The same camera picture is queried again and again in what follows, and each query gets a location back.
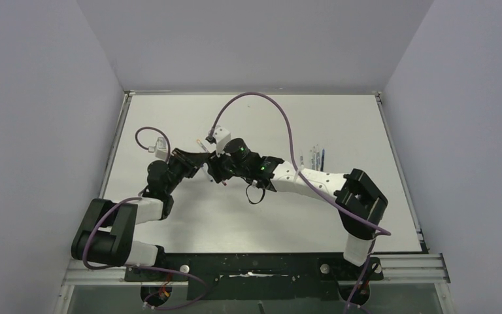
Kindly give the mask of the blue gel pen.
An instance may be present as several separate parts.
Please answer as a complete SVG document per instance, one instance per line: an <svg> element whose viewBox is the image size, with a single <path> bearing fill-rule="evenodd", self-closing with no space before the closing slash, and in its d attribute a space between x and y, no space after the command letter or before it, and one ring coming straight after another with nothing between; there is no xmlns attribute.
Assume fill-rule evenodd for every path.
<svg viewBox="0 0 502 314"><path fill-rule="evenodd" d="M321 153L320 171L324 171L324 166L325 166L325 155L326 155L326 151L325 151L325 149L323 148L323 149L322 149L322 153Z"/></svg>

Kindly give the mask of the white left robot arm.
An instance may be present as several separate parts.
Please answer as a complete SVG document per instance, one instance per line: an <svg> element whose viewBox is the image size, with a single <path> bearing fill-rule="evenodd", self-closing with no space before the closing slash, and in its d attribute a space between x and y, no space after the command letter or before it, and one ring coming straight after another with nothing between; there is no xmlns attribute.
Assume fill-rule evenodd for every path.
<svg viewBox="0 0 502 314"><path fill-rule="evenodd" d="M71 245L71 256L89 269L112 266L160 266L165 249L134 239L135 227L166 219L173 208L173 190L185 178L192 178L210 158L206 152L174 149L167 161L156 160L147 167L143 193L122 201L93 199Z"/></svg>

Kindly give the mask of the brown cap marker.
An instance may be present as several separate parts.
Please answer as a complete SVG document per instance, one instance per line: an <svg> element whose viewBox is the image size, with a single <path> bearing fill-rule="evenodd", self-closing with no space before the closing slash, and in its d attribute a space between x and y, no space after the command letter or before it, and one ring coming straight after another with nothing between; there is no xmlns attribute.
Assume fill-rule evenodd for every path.
<svg viewBox="0 0 502 314"><path fill-rule="evenodd" d="M197 139L196 140L196 143L199 145L199 147L204 151L204 152L207 152L209 153L210 151L208 150L208 148L202 143L202 141L200 139Z"/></svg>

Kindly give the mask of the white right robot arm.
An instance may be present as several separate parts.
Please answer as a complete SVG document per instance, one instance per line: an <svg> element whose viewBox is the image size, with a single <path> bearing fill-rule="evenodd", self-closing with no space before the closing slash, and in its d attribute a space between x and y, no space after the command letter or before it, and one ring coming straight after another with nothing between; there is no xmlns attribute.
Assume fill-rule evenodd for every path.
<svg viewBox="0 0 502 314"><path fill-rule="evenodd" d="M294 193L335 206L348 233L343 258L355 266L366 262L378 234L388 234L379 226L388 199L360 169L325 173L296 168L282 158L252 152L241 138L230 140L223 152L213 152L207 166L218 183L238 177L261 190Z"/></svg>

